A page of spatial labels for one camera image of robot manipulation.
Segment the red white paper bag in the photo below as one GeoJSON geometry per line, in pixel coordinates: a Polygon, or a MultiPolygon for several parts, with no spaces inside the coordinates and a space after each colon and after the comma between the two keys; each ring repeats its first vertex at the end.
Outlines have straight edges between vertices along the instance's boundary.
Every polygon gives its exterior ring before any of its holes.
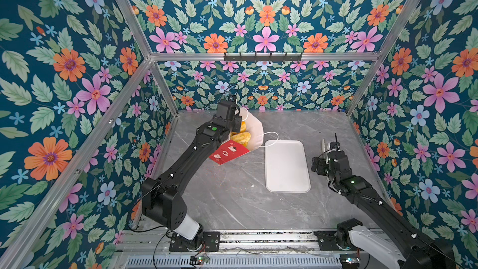
{"type": "Polygon", "coordinates": [[[246,108],[241,107],[240,131],[231,132],[219,148],[209,156],[218,165],[223,165],[259,148],[274,145],[279,140],[277,132],[265,132],[262,122],[246,108]]]}

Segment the ring shaped fake bread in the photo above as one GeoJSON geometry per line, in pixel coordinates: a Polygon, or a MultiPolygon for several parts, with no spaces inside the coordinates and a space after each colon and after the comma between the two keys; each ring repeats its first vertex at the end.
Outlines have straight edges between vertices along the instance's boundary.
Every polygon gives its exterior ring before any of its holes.
{"type": "Polygon", "coordinates": [[[240,133],[243,133],[245,131],[246,131],[246,122],[243,121],[243,122],[241,122],[240,133]]]}

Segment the fake croissant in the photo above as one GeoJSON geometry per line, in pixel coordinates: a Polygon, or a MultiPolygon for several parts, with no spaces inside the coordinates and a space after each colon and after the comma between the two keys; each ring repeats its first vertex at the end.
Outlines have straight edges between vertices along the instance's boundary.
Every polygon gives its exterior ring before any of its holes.
{"type": "Polygon", "coordinates": [[[237,133],[230,137],[235,143],[241,144],[244,147],[248,146],[248,142],[251,140],[251,134],[249,132],[237,133]]]}

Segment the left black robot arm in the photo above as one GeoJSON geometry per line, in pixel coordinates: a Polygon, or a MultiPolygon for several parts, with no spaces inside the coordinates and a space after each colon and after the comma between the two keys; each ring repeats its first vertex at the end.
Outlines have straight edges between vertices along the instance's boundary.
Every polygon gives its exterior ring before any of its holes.
{"type": "Polygon", "coordinates": [[[241,122],[235,96],[219,102],[216,114],[196,129],[195,138],[179,159],[158,178],[148,178],[141,185],[142,214],[188,241],[196,239],[201,225],[188,215],[182,195],[209,156],[229,139],[230,133],[240,131],[241,122]]]}

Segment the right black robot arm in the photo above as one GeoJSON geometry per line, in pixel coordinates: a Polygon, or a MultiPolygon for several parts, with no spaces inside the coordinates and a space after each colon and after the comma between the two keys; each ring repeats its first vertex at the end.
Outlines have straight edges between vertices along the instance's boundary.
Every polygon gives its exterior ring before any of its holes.
{"type": "Polygon", "coordinates": [[[365,212],[389,240],[375,235],[357,219],[337,224],[338,248],[367,252],[389,269],[454,269],[452,246],[432,239],[402,218],[362,176],[355,175],[348,156],[337,140],[321,144],[322,153],[312,159],[311,170],[328,180],[328,188],[365,212]]]}

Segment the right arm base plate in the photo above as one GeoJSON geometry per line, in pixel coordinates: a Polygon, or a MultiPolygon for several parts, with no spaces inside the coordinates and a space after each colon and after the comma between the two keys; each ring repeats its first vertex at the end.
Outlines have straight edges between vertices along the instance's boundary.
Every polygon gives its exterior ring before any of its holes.
{"type": "Polygon", "coordinates": [[[359,249],[339,239],[336,230],[317,230],[313,234],[317,237],[317,243],[321,251],[355,251],[359,249]]]}

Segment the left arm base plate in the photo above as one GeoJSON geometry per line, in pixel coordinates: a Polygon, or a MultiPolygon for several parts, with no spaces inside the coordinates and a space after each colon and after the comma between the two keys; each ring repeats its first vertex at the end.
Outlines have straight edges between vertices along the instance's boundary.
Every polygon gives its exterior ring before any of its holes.
{"type": "Polygon", "coordinates": [[[220,232],[200,232],[192,240],[188,240],[183,236],[173,233],[170,242],[170,252],[217,252],[219,251],[221,240],[220,232]]]}

